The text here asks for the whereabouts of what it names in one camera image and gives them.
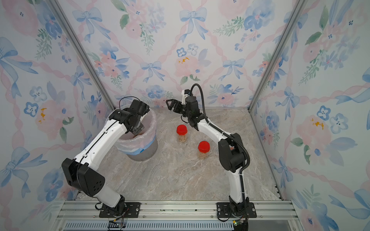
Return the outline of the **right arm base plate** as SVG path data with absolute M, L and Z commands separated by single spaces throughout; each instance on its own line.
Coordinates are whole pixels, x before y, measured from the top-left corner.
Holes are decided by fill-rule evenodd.
M 235 205 L 231 202 L 218 202 L 216 211 L 218 218 L 240 218 L 244 215 L 248 218 L 257 218 L 254 203 L 251 202 L 247 202 L 246 206 L 243 203 Z

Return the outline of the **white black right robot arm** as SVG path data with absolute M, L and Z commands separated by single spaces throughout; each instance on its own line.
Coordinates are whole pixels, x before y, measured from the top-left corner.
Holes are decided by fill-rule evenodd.
M 249 199 L 245 192 L 243 172 L 250 164 L 250 155 L 239 134 L 230 134 L 212 123 L 200 111 L 195 96 L 184 96 L 182 101 L 166 100 L 167 108 L 188 119 L 191 127 L 208 136 L 218 145 L 219 161 L 227 172 L 230 186 L 230 209 L 236 217 L 248 217 Z

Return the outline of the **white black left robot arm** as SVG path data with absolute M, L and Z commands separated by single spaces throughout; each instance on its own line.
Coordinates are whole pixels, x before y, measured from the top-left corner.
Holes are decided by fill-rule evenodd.
M 102 209 L 115 217 L 122 216 L 127 210 L 124 196 L 112 190 L 103 175 L 97 172 L 102 160 L 126 133 L 139 134 L 143 129 L 143 118 L 149 112 L 149 106 L 135 99 L 124 109 L 114 110 L 104 127 L 87 147 L 73 159 L 66 158 L 62 169 L 67 183 L 102 203 Z

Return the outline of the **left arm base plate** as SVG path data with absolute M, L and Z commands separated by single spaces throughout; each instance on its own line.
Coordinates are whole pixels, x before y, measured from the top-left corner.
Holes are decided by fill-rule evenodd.
M 140 202 L 120 203 L 115 208 L 103 204 L 100 209 L 99 218 L 138 218 L 140 207 Z

